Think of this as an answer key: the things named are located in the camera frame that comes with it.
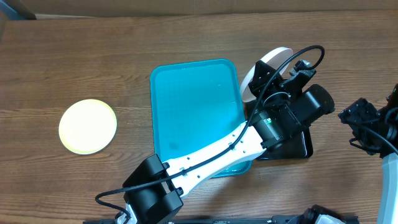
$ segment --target wood grain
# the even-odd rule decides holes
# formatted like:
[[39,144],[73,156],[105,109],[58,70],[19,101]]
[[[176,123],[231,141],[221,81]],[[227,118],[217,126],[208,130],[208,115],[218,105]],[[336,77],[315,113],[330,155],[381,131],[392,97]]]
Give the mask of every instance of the wood grain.
[[4,28],[6,26],[7,20],[8,20],[8,17],[5,15],[5,13],[0,11],[0,41],[2,38],[2,33],[4,32]]
[[308,12],[398,9],[395,0],[4,0],[10,6],[28,9],[40,19],[48,15],[121,17]]
[[[154,151],[149,75],[170,63],[228,58],[242,80],[268,51],[321,44],[326,56],[310,84],[324,86],[336,112],[311,127],[305,161],[255,161],[244,175],[212,179],[180,217],[269,217],[317,203],[375,223],[381,160],[351,147],[337,118],[359,97],[377,108],[398,83],[397,11],[9,21],[0,44],[0,222],[81,223],[111,218],[94,196],[121,186]],[[305,58],[315,60],[318,52]],[[78,156],[57,128],[74,102],[114,108],[115,139]],[[109,201],[123,204],[122,195]]]

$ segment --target wire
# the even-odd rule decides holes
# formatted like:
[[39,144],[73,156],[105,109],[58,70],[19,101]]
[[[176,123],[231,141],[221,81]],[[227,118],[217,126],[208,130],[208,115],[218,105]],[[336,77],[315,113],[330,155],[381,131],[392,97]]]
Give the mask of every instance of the wire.
[[246,122],[246,124],[244,125],[241,133],[236,138],[236,140],[232,144],[230,144],[224,151],[221,151],[219,154],[213,156],[212,158],[209,158],[209,159],[207,159],[207,160],[205,160],[203,162],[200,162],[200,163],[198,163],[198,164],[196,164],[194,166],[189,167],[188,169],[182,170],[182,171],[180,171],[180,172],[178,172],[176,174],[173,174],[171,176],[168,176],[168,177],[165,177],[165,178],[162,178],[162,179],[159,179],[159,180],[155,180],[155,181],[152,181],[152,182],[149,182],[149,183],[137,185],[137,186],[125,187],[125,188],[122,188],[122,189],[110,190],[110,191],[107,191],[107,192],[100,193],[100,194],[98,194],[95,197],[95,201],[98,204],[100,204],[100,205],[104,205],[104,206],[107,206],[107,207],[110,207],[110,208],[115,208],[115,209],[117,209],[119,211],[122,211],[122,212],[124,212],[126,214],[126,216],[128,218],[131,218],[130,213],[126,209],[124,209],[122,207],[119,207],[117,205],[113,205],[113,204],[108,203],[108,202],[104,202],[104,201],[100,200],[100,198],[104,197],[104,196],[107,196],[107,195],[118,194],[118,193],[123,193],[123,192],[129,192],[129,191],[132,191],[132,190],[144,189],[144,188],[148,188],[150,186],[156,185],[156,184],[161,184],[162,182],[165,182],[165,181],[172,180],[173,178],[179,177],[181,175],[185,175],[187,172],[193,171],[194,169],[197,169],[197,168],[199,168],[199,167],[201,167],[203,165],[206,165],[206,164],[208,164],[210,162],[213,162],[214,160],[216,160],[216,159],[220,158],[221,156],[225,155],[230,150],[234,149],[235,146],[237,145],[237,143],[242,139],[242,137],[243,137],[244,133],[246,132],[246,130],[248,129],[248,127],[250,126],[251,120],[253,119],[253,116],[254,116],[254,113],[256,112],[256,109],[258,108],[262,97],[264,96],[264,94],[265,94],[266,90],[268,89],[269,85],[271,85],[273,79],[275,77],[277,77],[279,75],[279,72],[284,67],[286,67],[292,60],[294,60],[298,56],[304,54],[305,52],[307,52],[309,50],[314,50],[314,49],[321,50],[321,56],[319,57],[318,61],[313,66],[311,66],[310,68],[306,69],[306,70],[313,70],[314,68],[316,68],[321,63],[321,61],[323,60],[323,57],[325,56],[325,49],[321,45],[313,45],[313,46],[306,47],[306,48],[298,51],[296,54],[293,54],[282,65],[279,66],[279,68],[275,71],[275,73],[271,76],[271,78],[269,79],[267,84],[261,90],[261,92],[259,94],[259,97],[256,100],[256,104],[255,104],[255,106],[253,108],[253,111],[250,114],[249,119]]
[[360,146],[359,144],[355,144],[354,142],[358,141],[357,138],[352,138],[348,142],[350,145],[357,147],[358,149],[365,150],[367,152],[374,152],[374,153],[380,153],[380,149],[376,147],[369,147],[369,146]]
[[268,104],[266,104],[266,105],[264,105],[262,107],[264,109],[276,109],[277,108],[277,104],[281,104],[281,103],[288,104],[288,103],[290,103],[290,101],[289,100],[279,100],[279,101],[277,101],[275,103],[273,103],[273,102],[268,103]]
[[356,126],[358,128],[361,128],[363,130],[366,130],[367,132],[371,133],[373,136],[384,141],[390,147],[390,149],[392,149],[392,151],[398,155],[398,149],[393,144],[391,144],[391,142],[389,142],[385,137],[381,136],[379,133],[377,133],[377,132],[373,131],[372,129],[370,129],[366,126],[363,126],[362,124],[359,124],[357,122],[352,122],[352,121],[347,121],[347,120],[342,120],[341,122],[343,124],[350,124],[350,125]]
[[390,118],[391,114],[398,111],[398,107],[390,109],[387,113],[386,116],[384,117],[384,122],[387,124],[388,119]]
[[290,95],[289,95],[288,93],[283,92],[283,91],[280,91],[280,92],[277,92],[277,93],[272,94],[271,96],[268,96],[268,98],[266,98],[266,100],[264,100],[264,102],[262,103],[262,105],[264,106],[264,105],[266,104],[267,100],[269,100],[271,97],[273,97],[273,96],[275,96],[275,95],[278,95],[278,94],[286,94],[286,95],[287,95],[287,98],[290,98]]

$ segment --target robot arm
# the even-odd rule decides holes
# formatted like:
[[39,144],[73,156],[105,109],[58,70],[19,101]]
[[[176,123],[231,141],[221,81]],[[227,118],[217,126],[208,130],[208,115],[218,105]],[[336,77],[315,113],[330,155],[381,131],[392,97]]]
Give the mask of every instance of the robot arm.
[[383,188],[377,224],[398,223],[398,84],[379,111],[360,98],[338,116],[349,124],[355,138],[352,146],[383,159]]
[[383,190],[377,224],[398,223],[398,155],[383,158]]
[[[284,70],[282,68],[312,49],[322,50],[322,56],[314,66],[300,60],[290,71],[292,78],[282,78],[279,73]],[[156,154],[150,156],[127,178],[123,189],[99,194],[96,197],[98,203],[123,210],[99,198],[125,192],[126,209],[117,215],[114,222],[158,224],[171,220],[181,209],[182,199],[202,182],[237,163],[253,160],[269,149],[277,150],[308,129],[316,119],[333,112],[333,99],[324,88],[312,85],[302,91],[316,73],[314,68],[323,58],[323,47],[311,46],[293,56],[291,50],[288,54],[289,50],[273,50],[269,53],[271,57],[267,54],[256,63],[250,71],[253,72],[251,77],[249,72],[248,86],[257,100],[256,106],[249,111],[248,121],[192,154],[165,162],[161,162]]]
[[354,216],[343,216],[333,210],[314,205],[302,215],[274,215],[272,218],[217,218],[206,220],[172,220],[169,224],[359,224]]

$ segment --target round plate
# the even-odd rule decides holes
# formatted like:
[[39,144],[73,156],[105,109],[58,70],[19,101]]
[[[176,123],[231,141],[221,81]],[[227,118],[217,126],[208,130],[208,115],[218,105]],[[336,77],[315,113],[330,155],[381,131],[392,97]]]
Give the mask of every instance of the round plate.
[[[262,60],[264,63],[268,64],[274,69],[278,69],[282,63],[284,63],[290,56],[293,55],[293,50],[288,49],[286,47],[278,47],[277,49],[274,49],[270,51],[268,54],[266,54]],[[280,74],[283,74],[289,64],[287,64],[281,71]],[[244,77],[243,82],[241,84],[240,88],[240,93],[242,96],[242,100],[247,103],[252,100],[255,100],[256,97],[250,92],[250,88],[248,87],[249,83],[253,79],[254,76],[254,68],[253,66],[248,74]]]
[[82,100],[63,114],[59,135],[71,152],[91,154],[105,148],[118,125],[112,108],[100,100]]

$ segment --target teal tray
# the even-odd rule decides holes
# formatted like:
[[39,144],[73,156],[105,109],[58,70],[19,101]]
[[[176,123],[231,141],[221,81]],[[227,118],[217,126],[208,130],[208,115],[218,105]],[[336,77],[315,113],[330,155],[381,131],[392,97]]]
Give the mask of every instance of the teal tray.
[[[161,161],[193,153],[245,121],[235,66],[226,59],[157,67],[150,76],[155,153]],[[243,174],[242,162],[215,177]]]

